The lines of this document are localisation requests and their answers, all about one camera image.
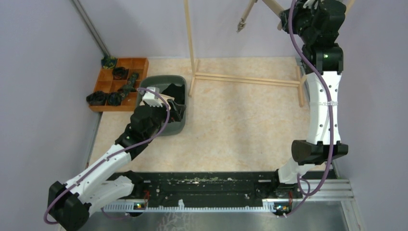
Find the beige cotton underwear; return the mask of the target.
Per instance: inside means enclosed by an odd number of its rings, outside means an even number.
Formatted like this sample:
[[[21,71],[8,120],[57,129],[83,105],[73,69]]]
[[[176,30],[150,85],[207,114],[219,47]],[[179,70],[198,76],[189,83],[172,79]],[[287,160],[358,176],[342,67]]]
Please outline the beige cotton underwear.
[[[168,99],[174,99],[173,97],[169,97],[169,96],[167,96],[167,95],[163,95],[163,94],[159,94],[158,95],[158,97],[159,97],[159,99],[163,102],[163,108],[165,108],[166,106],[165,106],[165,104],[169,107],[169,105],[168,105],[168,103],[167,103],[167,100]]]

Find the beige clip hanger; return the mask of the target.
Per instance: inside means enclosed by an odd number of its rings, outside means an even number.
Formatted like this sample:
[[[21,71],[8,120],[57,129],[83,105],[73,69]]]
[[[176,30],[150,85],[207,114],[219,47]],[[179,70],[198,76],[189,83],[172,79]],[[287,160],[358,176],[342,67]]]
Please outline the beige clip hanger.
[[[266,6],[279,18],[277,29],[282,31],[281,13],[285,9],[276,0],[262,0]]]

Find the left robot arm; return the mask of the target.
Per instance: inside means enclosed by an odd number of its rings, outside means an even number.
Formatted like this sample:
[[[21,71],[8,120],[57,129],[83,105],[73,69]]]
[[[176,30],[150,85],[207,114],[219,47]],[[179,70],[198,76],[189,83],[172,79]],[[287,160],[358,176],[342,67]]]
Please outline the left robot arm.
[[[186,109],[185,104],[177,104],[172,99],[159,106],[144,100],[104,155],[65,183],[56,181],[50,186],[43,221],[50,225],[60,224],[67,231],[77,231],[107,204],[125,196],[141,198],[143,184],[126,176],[115,180],[109,177],[141,154],[168,124],[181,122]]]

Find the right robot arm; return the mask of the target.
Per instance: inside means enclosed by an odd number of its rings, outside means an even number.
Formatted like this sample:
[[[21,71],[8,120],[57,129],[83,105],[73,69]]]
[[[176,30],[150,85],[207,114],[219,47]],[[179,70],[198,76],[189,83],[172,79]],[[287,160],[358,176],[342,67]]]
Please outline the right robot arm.
[[[280,14],[283,30],[299,36],[296,47],[309,94],[310,122],[305,140],[294,140],[292,157],[278,170],[271,193],[284,198],[289,184],[297,183],[312,167],[345,156],[337,123],[338,91],[344,69],[344,53],[336,42],[345,20],[346,6],[337,0],[295,0]]]

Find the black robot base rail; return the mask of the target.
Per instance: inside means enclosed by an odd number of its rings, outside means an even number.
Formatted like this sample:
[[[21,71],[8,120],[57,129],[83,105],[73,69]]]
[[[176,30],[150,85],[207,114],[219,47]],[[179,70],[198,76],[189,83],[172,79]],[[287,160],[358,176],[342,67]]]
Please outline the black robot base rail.
[[[294,184],[283,184],[276,171],[134,172],[123,176],[135,188],[128,199],[147,199],[148,207],[238,208],[261,206],[264,199],[302,198]]]

